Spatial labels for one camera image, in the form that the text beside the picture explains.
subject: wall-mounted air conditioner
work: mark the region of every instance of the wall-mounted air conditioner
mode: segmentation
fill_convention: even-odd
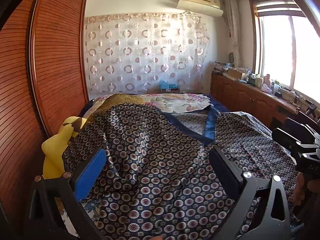
[[[195,13],[206,14],[213,17],[221,17],[219,0],[179,0],[177,9],[183,9]]]

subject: human hand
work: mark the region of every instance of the human hand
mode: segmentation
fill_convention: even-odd
[[[306,187],[304,187],[305,178],[302,172],[298,172],[296,188],[293,192],[293,204],[300,206],[306,197]],[[308,189],[314,193],[320,193],[320,179],[314,179],[308,182]]]

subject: wooden wardrobe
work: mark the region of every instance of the wooden wardrobe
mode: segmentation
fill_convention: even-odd
[[[0,202],[21,228],[41,144],[88,102],[83,68],[86,0],[22,0],[0,30]]]

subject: metal bolt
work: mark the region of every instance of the metal bolt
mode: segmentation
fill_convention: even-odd
[[[70,178],[71,177],[71,172],[70,171],[66,171],[65,173],[63,173],[63,177],[64,178]]]
[[[243,173],[243,176],[245,176],[247,179],[249,179],[249,178],[252,177],[252,174],[251,174],[250,172],[248,172],[248,171],[245,171],[245,172]]]
[[[35,182],[38,182],[38,181],[40,181],[40,180],[41,180],[41,176],[40,176],[40,175],[38,175],[38,176],[35,177]]]
[[[280,182],[281,181],[281,178],[277,175],[273,176],[273,179],[276,181],[276,182]]]

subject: cabinet door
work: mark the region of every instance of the cabinet door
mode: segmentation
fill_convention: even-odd
[[[254,99],[250,91],[239,88],[237,97],[235,98],[235,109],[236,111],[242,111],[249,114],[253,114],[253,103]]]
[[[217,99],[219,102],[221,101],[222,90],[223,90],[222,77],[217,74],[212,74],[210,92],[211,92],[211,95],[215,99]]]
[[[275,111],[275,104],[268,100],[255,99],[254,116],[267,127],[270,127],[273,113]]]
[[[235,111],[235,102],[237,90],[234,89],[234,86],[226,82],[223,84],[223,91],[221,93],[220,102],[226,106],[230,111]]]

